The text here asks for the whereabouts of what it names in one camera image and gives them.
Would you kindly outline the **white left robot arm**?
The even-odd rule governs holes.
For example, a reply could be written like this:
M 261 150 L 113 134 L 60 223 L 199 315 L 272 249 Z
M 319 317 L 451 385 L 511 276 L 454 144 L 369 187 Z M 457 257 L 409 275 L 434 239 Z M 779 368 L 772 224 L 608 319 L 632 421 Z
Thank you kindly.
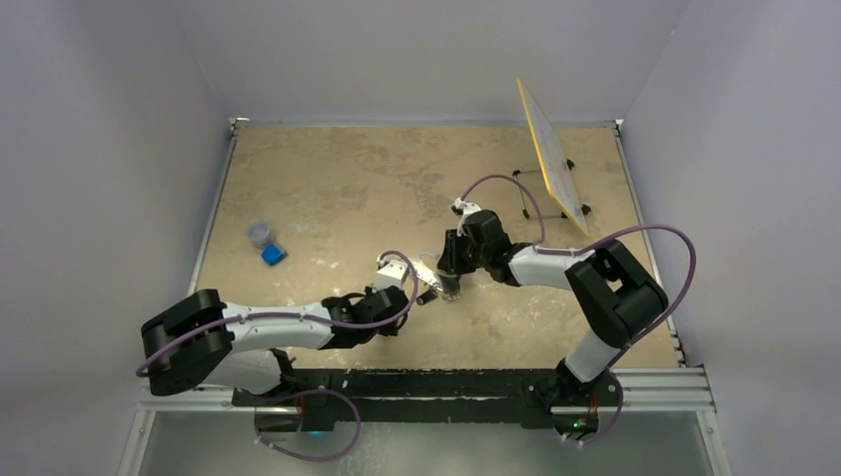
M 296 379 L 286 348 L 351 349 L 393 335 L 412 297 L 390 286 L 292 307 L 253 307 L 200 290 L 141 327 L 146 359 L 137 375 L 157 397 L 202 384 L 239 388 L 270 405 L 289 402 Z

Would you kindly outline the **black key tag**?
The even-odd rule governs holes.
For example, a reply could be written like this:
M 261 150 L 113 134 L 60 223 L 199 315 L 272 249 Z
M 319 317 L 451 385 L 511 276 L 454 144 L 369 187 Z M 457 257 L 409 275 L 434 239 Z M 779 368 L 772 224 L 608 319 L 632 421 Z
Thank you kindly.
M 418 305 L 426 305 L 435 299 L 438 298 L 438 294 L 435 290 L 427 290 L 423 294 L 417 297 L 417 304 Z

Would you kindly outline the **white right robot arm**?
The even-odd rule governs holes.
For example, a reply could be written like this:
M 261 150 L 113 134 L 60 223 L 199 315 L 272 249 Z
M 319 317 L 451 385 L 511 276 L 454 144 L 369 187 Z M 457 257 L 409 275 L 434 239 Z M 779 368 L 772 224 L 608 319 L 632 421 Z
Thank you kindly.
M 513 242 L 490 209 L 466 215 L 460 227 L 445 231 L 436 265 L 448 295 L 459 294 L 461 277 L 478 270 L 510 287 L 573 293 L 588 329 L 556 368 L 558 393 L 572 404 L 594 393 L 611 362 L 669 306 L 662 287 L 623 243 L 612 239 L 590 251 L 541 251 Z

